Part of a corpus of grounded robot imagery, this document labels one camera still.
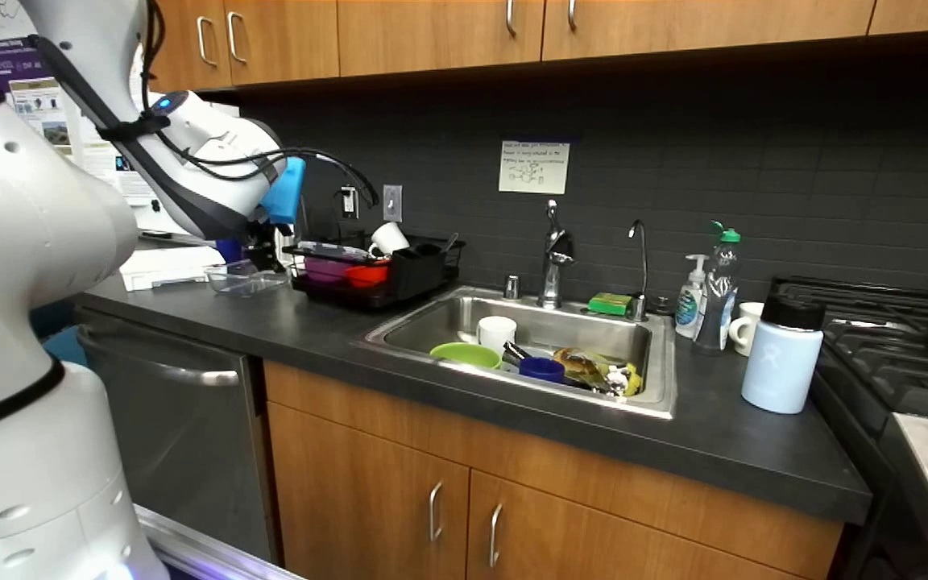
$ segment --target stainless steel dishwasher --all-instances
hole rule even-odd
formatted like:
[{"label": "stainless steel dishwasher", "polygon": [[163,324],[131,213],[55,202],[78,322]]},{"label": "stainless steel dishwasher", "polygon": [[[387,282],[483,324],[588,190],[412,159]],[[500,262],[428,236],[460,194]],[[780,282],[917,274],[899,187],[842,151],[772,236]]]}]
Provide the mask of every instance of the stainless steel dishwasher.
[{"label": "stainless steel dishwasher", "polygon": [[87,309],[78,319],[131,500],[278,559],[261,364]]}]

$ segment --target sink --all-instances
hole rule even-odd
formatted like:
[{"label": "sink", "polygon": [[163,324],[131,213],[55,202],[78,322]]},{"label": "sink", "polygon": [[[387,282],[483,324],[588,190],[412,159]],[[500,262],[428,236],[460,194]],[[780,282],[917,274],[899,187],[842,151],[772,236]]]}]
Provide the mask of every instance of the sink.
[{"label": "sink", "polygon": [[[483,315],[517,319],[520,322],[517,340],[533,353],[555,349],[577,349],[631,361],[644,376],[644,391],[634,395],[608,395],[592,394],[588,387],[523,376],[510,364],[496,369],[479,369],[465,364],[442,364],[428,353],[442,340],[460,340],[473,336]],[[577,303],[566,303],[562,309],[541,309],[536,300],[507,300],[496,289],[459,288],[401,319],[376,324],[374,331],[369,331],[366,344],[394,356],[442,364],[460,373],[490,376],[504,387],[537,391],[547,395],[566,395],[592,407],[608,407],[618,413],[670,419],[677,407],[677,349],[670,319],[665,315],[652,315],[644,322],[599,319],[588,315],[583,306]]]}]

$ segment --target sponge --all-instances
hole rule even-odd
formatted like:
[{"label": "sponge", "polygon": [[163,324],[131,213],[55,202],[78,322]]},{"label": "sponge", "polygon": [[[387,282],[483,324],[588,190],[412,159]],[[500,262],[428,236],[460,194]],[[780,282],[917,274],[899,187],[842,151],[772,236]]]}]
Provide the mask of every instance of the sponge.
[{"label": "sponge", "polygon": [[630,319],[631,315],[631,297],[626,297],[626,293],[598,293],[598,297],[589,297],[588,311],[606,315],[606,319]]}]

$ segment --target dark countertop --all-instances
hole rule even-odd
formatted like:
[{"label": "dark countertop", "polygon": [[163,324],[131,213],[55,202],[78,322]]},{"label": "dark countertop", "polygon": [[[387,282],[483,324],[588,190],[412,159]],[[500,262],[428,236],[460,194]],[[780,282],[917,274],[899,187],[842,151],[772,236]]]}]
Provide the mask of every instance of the dark countertop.
[{"label": "dark countertop", "polygon": [[760,413],[743,398],[745,356],[709,353],[685,339],[677,414],[660,422],[362,349],[389,315],[327,306],[290,288],[255,297],[217,297],[202,282],[126,293],[113,278],[78,306],[836,523],[865,523],[875,500],[813,403],[798,414]]}]

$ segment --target backsplash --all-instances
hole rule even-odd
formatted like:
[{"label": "backsplash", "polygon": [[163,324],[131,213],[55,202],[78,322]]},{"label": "backsplash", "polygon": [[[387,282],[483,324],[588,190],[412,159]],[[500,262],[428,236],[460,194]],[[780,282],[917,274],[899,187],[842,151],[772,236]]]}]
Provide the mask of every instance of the backsplash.
[{"label": "backsplash", "polygon": [[[465,281],[541,282],[544,196],[496,194],[504,138],[566,138],[564,297],[674,297],[714,219],[745,231],[743,288],[813,274],[928,289],[928,50],[688,55],[631,72],[496,72],[255,97],[287,144],[327,148],[407,187],[407,228],[460,231]],[[311,228],[337,217],[337,172],[307,172]]]}]

